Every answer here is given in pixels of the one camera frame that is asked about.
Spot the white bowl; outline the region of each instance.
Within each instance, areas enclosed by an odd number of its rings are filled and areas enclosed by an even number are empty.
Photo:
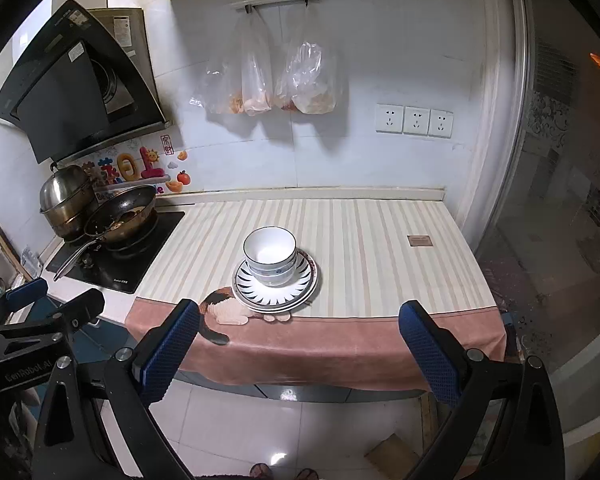
[[[276,271],[296,260],[296,239],[282,227],[261,227],[246,237],[244,255],[250,269]]]
[[[249,267],[249,270],[251,271],[251,275],[263,285],[282,286],[289,282],[296,272],[296,261],[294,260],[292,263],[293,265],[291,265],[291,267],[284,272],[280,272],[280,274],[274,274],[272,276],[263,276],[262,274],[258,274],[255,270],[251,269],[251,267]]]
[[[277,276],[278,274],[282,274],[286,270],[289,270],[295,264],[296,264],[296,258],[294,258],[293,260],[291,260],[284,267],[280,267],[279,269],[275,269],[275,270],[262,270],[262,269],[254,269],[253,267],[250,266],[249,261],[247,260],[247,265],[249,266],[249,270],[252,270],[256,274],[259,274],[260,276]]]

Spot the striped tablecloth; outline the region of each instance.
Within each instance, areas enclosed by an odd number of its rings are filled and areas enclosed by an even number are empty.
[[[397,316],[417,299],[430,314],[495,305],[461,232],[442,202],[415,200],[244,200],[200,203],[186,212],[136,294],[202,301],[230,286],[254,229],[278,225],[314,257],[321,282],[307,317]],[[429,235],[433,247],[411,247]]]

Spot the electrical outlet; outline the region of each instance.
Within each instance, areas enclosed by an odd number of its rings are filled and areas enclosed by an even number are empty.
[[[429,129],[429,115],[431,110],[428,108],[404,107],[404,126],[402,131],[405,134],[427,135]]]
[[[402,131],[404,107],[395,105],[376,105],[376,132]]]
[[[429,118],[430,137],[451,137],[451,126],[454,124],[454,115],[451,112],[432,110]]]

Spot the foot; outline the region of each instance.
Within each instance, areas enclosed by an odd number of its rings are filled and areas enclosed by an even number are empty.
[[[320,477],[313,469],[306,468],[302,469],[302,471],[298,473],[296,480],[320,480]]]
[[[267,464],[263,463],[252,466],[251,471],[249,471],[249,476],[251,478],[261,478],[262,480],[273,480],[273,472]]]

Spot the stove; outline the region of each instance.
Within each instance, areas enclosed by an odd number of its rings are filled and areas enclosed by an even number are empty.
[[[91,285],[133,294],[183,216],[182,211],[154,211],[142,229],[131,238],[115,244],[92,245],[67,276]],[[46,270],[56,272],[86,241],[65,242]]]

